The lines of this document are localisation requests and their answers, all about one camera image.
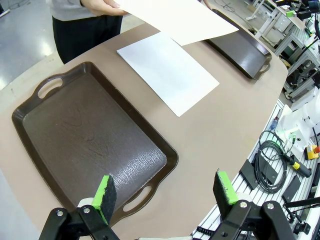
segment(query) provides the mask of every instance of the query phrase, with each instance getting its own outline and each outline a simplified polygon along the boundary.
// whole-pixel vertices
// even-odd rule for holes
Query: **screw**
[[[56,215],[57,215],[58,217],[61,217],[63,214],[64,214],[64,212],[63,212],[63,211],[60,211],[60,210],[56,212]]]
[[[247,206],[248,206],[248,205],[247,205],[246,202],[244,202],[244,201],[240,202],[240,207],[241,207],[241,208],[246,208]]]
[[[84,212],[85,214],[88,214],[88,213],[90,213],[90,209],[86,207],[85,209],[83,209],[83,212]]]
[[[268,209],[274,209],[274,205],[272,204],[272,203],[268,203],[267,205],[266,205],[266,207],[268,208]]]

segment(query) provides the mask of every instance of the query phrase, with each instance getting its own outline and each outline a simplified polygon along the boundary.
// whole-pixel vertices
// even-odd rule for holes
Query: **floor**
[[[0,90],[32,66],[36,71],[38,69],[36,64],[45,58],[54,57],[55,60],[56,68],[50,66],[49,73],[62,64],[57,54],[52,55],[56,52],[56,46],[52,18],[45,1],[22,0],[21,6],[16,8],[18,5],[13,4],[18,2],[18,0],[0,0],[5,10],[12,6],[10,13],[0,18]],[[266,19],[265,12],[268,11],[265,7],[262,8],[257,18],[248,23],[244,18],[251,16],[252,12],[247,9],[248,5],[244,0],[228,0],[227,5],[226,0],[209,0],[209,2],[213,8],[220,10],[224,8],[234,12],[232,14],[234,19],[247,29],[259,29]],[[143,21],[135,16],[127,15],[123,18],[121,32],[142,23]],[[273,50],[272,45],[283,37],[278,30],[272,29],[267,36],[268,41],[264,42]]]

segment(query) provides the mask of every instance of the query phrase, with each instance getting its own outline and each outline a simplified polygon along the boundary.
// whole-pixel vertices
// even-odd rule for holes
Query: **person's arm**
[[[210,6],[210,3],[208,2],[208,0],[203,0],[204,4],[208,7],[208,9],[212,9],[212,7]]]
[[[80,0],[80,3],[96,16],[122,16],[127,14],[127,12],[119,9],[119,4],[113,0]]]

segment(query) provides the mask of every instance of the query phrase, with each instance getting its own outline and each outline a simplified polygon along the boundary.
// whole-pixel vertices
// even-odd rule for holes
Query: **white paper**
[[[117,52],[178,117],[219,85],[163,32]]]
[[[233,33],[238,29],[197,0],[116,0],[181,46]]]

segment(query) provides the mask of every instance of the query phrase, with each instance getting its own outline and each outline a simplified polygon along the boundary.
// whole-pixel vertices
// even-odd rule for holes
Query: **brown tray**
[[[57,79],[62,85],[40,98],[38,93]],[[38,171],[68,210],[93,197],[103,175],[113,175],[117,200],[111,225],[143,208],[178,163],[176,151],[91,62],[42,81],[12,121]],[[146,186],[151,187],[147,196],[124,211]]]
[[[270,68],[271,53],[222,12],[216,9],[212,11],[238,28],[238,31],[205,41],[235,65],[247,78],[258,80]]]

